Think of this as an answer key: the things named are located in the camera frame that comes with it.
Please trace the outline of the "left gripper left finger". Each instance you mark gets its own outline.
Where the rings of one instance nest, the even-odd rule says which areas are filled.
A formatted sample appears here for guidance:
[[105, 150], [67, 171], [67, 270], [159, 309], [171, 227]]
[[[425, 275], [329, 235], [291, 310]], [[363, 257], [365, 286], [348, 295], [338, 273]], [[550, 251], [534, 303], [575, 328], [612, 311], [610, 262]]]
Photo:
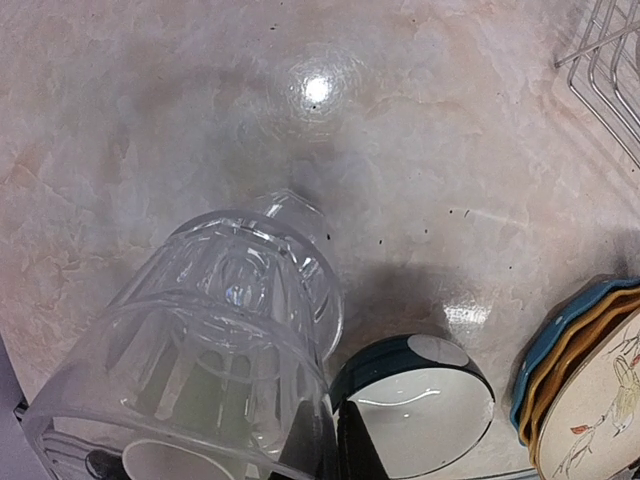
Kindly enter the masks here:
[[278, 479], [337, 479], [337, 441], [331, 413], [324, 404], [303, 400], [279, 457], [290, 472]]

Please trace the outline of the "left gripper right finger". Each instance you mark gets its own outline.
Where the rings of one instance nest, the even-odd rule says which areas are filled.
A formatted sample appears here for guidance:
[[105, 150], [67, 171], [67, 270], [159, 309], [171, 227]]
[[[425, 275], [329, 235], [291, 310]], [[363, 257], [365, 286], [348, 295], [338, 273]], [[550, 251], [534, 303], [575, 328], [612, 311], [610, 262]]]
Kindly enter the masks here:
[[389, 480], [357, 405], [347, 399], [338, 409], [337, 441], [342, 480]]

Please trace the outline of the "dark blue bowl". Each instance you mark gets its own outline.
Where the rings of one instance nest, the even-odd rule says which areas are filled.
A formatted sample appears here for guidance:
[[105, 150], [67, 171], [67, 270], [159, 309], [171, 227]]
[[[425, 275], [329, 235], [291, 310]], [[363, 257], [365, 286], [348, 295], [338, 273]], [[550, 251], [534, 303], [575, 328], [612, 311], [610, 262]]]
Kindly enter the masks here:
[[340, 369], [331, 403], [355, 403], [392, 479], [415, 479], [461, 459], [486, 435], [495, 394], [458, 345], [402, 334], [364, 347]]

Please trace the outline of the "clear glass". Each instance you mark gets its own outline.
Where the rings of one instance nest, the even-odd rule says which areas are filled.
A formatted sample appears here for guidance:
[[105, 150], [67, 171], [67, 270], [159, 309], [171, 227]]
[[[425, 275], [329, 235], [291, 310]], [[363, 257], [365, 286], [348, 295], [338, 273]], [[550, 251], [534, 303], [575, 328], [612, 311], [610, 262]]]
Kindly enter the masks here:
[[22, 426], [53, 479], [130, 479], [122, 452], [138, 438], [216, 449], [248, 462], [244, 479], [278, 479], [290, 472], [279, 457], [303, 400], [330, 412], [314, 350], [288, 329], [152, 296], [98, 318]]
[[192, 292], [288, 327], [326, 360], [344, 324], [332, 259], [323, 212], [284, 189], [245, 208], [216, 210], [185, 222], [109, 305], [162, 292]]

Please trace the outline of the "beige plate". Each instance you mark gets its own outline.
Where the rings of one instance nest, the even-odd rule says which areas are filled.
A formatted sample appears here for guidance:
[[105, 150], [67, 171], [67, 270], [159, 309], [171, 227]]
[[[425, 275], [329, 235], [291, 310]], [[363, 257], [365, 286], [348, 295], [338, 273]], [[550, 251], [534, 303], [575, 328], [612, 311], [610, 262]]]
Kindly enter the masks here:
[[639, 313], [589, 353], [542, 423], [542, 479], [609, 479], [639, 458]]

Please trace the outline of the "blue dotted plate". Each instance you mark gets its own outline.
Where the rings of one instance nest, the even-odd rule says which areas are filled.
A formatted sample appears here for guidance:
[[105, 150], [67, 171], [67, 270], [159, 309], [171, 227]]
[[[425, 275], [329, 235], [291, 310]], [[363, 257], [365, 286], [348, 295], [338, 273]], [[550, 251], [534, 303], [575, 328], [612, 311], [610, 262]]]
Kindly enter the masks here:
[[551, 316], [551, 320], [537, 335], [526, 352], [518, 370], [518, 375], [512, 389], [512, 405], [509, 414], [510, 422], [515, 429], [519, 428], [520, 412], [529, 378], [537, 366], [558, 343], [564, 331], [577, 318], [593, 309], [611, 292], [631, 289], [638, 286], [638, 276], [627, 279], [609, 278], [601, 280], [584, 289], [581, 293], [574, 295], [557, 314]]

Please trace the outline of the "green mug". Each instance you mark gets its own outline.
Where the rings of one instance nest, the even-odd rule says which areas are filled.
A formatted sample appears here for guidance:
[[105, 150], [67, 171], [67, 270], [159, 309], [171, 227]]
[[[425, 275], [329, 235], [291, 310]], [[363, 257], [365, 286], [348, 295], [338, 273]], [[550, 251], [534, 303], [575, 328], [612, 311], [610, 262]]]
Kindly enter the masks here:
[[237, 456], [174, 440], [138, 438], [122, 452], [130, 479], [244, 479], [248, 462]]

